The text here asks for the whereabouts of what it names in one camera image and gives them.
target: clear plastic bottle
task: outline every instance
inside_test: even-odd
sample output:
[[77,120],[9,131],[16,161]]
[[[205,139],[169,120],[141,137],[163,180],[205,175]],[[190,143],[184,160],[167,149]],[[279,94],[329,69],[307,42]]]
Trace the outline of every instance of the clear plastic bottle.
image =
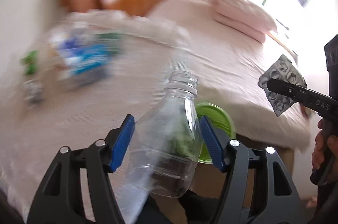
[[165,97],[136,122],[129,147],[132,184],[169,197],[188,190],[202,148],[196,86],[189,72],[172,72]]

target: pillow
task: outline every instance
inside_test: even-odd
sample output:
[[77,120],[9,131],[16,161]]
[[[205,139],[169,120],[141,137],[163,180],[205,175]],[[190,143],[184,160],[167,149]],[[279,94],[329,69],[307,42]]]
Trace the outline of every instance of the pillow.
[[266,35],[264,33],[257,31],[256,29],[253,29],[252,27],[246,25],[245,23],[226,17],[222,14],[219,14],[216,11],[214,12],[213,16],[214,16],[213,18],[215,21],[220,22],[226,26],[232,27],[248,35],[249,37],[252,37],[253,39],[259,41],[260,43],[265,42]]
[[250,0],[214,0],[215,10],[233,20],[244,23],[253,29],[268,34],[277,33],[275,20],[263,9]]

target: blue gripper pad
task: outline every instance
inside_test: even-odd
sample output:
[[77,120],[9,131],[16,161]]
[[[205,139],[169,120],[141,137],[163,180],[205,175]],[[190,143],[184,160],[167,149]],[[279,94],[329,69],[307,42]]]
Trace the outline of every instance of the blue gripper pad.
[[213,129],[216,128],[211,125],[211,121],[207,116],[202,116],[200,121],[200,127],[213,165],[218,168],[222,173],[225,172],[226,165],[223,157],[223,148],[213,131]]
[[132,115],[129,115],[121,127],[121,132],[112,148],[112,161],[110,162],[110,169],[115,172],[121,166],[124,155],[129,146],[131,137],[135,129],[135,120]]

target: pants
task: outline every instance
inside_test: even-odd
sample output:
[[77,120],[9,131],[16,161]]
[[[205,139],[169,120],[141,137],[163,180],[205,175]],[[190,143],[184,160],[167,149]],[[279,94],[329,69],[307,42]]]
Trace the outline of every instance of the pants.
[[[217,199],[201,197],[193,191],[188,190],[182,197],[179,198],[181,206],[185,210],[188,224],[205,224],[208,223]],[[172,224],[170,220],[160,212],[155,200],[149,196],[144,204],[143,210],[136,221],[136,224]]]

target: green bowl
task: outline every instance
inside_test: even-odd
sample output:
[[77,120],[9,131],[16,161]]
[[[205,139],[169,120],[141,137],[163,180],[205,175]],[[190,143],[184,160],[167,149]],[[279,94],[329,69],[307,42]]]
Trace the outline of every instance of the green bowl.
[[[195,108],[198,119],[201,119],[203,115],[207,115],[214,126],[224,130],[231,139],[236,139],[234,123],[225,110],[210,103],[199,103],[196,104]],[[204,142],[198,161],[200,163],[212,164],[210,154]]]

